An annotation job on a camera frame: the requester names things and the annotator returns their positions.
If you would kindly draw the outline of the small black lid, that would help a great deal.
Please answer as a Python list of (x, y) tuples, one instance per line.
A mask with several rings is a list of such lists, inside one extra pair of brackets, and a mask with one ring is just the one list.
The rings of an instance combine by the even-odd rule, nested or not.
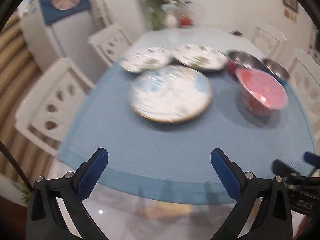
[(234, 31), (232, 31), (231, 32), (233, 35), (235, 35), (235, 36), (242, 36), (242, 33), (240, 33), (240, 31), (238, 31), (238, 30), (234, 30)]

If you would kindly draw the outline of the red lidded cup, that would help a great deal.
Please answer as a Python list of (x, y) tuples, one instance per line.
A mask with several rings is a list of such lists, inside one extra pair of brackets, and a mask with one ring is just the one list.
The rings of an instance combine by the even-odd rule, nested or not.
[(179, 20), (179, 26), (182, 28), (187, 28), (193, 26), (193, 20), (188, 16), (183, 16)]

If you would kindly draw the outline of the large round blue-patterned plate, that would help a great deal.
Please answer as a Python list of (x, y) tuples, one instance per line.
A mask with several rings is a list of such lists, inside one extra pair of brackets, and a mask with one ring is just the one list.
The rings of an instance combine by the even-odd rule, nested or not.
[(211, 104), (213, 88), (201, 72), (184, 66), (147, 70), (129, 89), (129, 104), (138, 115), (161, 123), (185, 122)]

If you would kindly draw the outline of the pink cartoon bowl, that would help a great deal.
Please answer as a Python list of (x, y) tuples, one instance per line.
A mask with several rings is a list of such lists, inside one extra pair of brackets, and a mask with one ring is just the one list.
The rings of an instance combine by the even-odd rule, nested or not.
[(287, 92), (270, 74), (259, 69), (237, 68), (236, 78), (246, 109), (255, 116), (269, 116), (286, 107)]

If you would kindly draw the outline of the orange hanging ornaments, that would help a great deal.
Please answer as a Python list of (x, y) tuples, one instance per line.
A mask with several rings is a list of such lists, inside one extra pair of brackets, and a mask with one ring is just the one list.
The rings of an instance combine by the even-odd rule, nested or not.
[(289, 8), (284, 9), (284, 16), (288, 19), (292, 20), (293, 22), (297, 22), (297, 14), (293, 10)]

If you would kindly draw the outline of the small white floral plate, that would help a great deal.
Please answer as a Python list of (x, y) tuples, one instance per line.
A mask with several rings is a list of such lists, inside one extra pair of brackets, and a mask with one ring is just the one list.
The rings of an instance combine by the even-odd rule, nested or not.
[(135, 51), (120, 62), (120, 66), (130, 73), (167, 66), (173, 59), (170, 50), (163, 47), (147, 47)]

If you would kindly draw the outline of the larger white floral plate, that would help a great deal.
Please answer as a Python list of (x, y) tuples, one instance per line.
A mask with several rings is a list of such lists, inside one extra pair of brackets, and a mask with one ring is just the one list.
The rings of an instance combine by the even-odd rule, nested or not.
[(228, 58), (218, 50), (196, 44), (183, 44), (172, 50), (174, 58), (181, 64), (204, 71), (222, 70)]

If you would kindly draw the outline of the white refrigerator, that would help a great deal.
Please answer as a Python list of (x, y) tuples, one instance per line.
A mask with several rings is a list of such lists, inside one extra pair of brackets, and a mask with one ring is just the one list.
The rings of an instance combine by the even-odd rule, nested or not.
[(106, 71), (89, 37), (98, 31), (91, 10), (76, 12), (51, 25), (46, 25), (39, 0), (30, 0), (18, 7), (22, 14), (20, 25), (28, 49), (42, 71), (56, 60), (70, 58), (91, 82), (96, 83)]

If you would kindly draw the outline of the far left white chair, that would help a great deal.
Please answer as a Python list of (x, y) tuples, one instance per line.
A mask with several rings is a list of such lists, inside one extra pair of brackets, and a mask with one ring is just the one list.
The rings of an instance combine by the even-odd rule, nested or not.
[(88, 43), (108, 67), (132, 46), (131, 40), (119, 24), (110, 25), (91, 35)]

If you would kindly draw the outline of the light blue table mat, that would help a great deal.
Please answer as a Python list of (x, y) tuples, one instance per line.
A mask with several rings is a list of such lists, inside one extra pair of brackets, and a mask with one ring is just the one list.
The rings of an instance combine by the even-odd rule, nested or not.
[(228, 74), (210, 74), (214, 98), (199, 117), (164, 124), (137, 115), (129, 106), (133, 75), (110, 68), (80, 107), (59, 148), (59, 159), (78, 168), (100, 147), (109, 162), (100, 182), (112, 189), (164, 202), (229, 204), (231, 199), (210, 162), (221, 148), (244, 171), (272, 178), (280, 159), (303, 175), (317, 152), (309, 120), (290, 86), (287, 106), (267, 119), (245, 109), (239, 87)]

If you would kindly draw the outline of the red steel bowl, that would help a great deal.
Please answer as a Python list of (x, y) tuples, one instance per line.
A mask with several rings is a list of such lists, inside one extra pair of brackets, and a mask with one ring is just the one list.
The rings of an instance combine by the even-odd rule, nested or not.
[(262, 63), (251, 54), (239, 50), (230, 50), (227, 53), (227, 69), (229, 74), (236, 79), (236, 69), (261, 69)]

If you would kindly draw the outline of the near left white chair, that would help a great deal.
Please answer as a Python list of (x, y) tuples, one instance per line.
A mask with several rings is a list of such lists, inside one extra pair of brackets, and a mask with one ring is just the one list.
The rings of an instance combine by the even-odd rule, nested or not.
[(47, 153), (58, 150), (35, 133), (62, 142), (94, 84), (70, 58), (55, 61), (36, 81), (15, 114), (16, 129)]

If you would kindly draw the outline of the blue steel bowl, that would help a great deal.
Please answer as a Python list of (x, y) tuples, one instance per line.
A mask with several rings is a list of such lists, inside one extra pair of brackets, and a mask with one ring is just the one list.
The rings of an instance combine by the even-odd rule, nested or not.
[(271, 74), (279, 82), (287, 82), (290, 79), (288, 71), (278, 62), (272, 59), (262, 59), (263, 70), (268, 74)]

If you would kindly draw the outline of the white flower vase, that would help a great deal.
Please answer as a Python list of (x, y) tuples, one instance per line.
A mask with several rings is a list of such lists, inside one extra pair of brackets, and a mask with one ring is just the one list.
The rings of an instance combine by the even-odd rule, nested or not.
[(164, 23), (167, 29), (175, 29), (178, 27), (178, 20), (174, 14), (168, 12), (165, 16)]

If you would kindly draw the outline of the white chair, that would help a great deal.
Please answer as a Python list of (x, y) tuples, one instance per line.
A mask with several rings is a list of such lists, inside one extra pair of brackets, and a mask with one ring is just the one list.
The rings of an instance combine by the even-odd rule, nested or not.
[(253, 31), (251, 43), (266, 57), (275, 59), (283, 52), (287, 39), (285, 35), (276, 28), (260, 24), (257, 25)]
[(307, 52), (295, 49), (287, 71), (290, 84), (310, 121), (315, 140), (319, 141), (319, 65)]
[(47, 153), (58, 150), (35, 133), (62, 142), (94, 84), (70, 58), (55, 61), (36, 81), (15, 114), (16, 129)]
[(88, 43), (108, 67), (132, 46), (131, 40), (119, 24), (110, 25), (91, 35)]

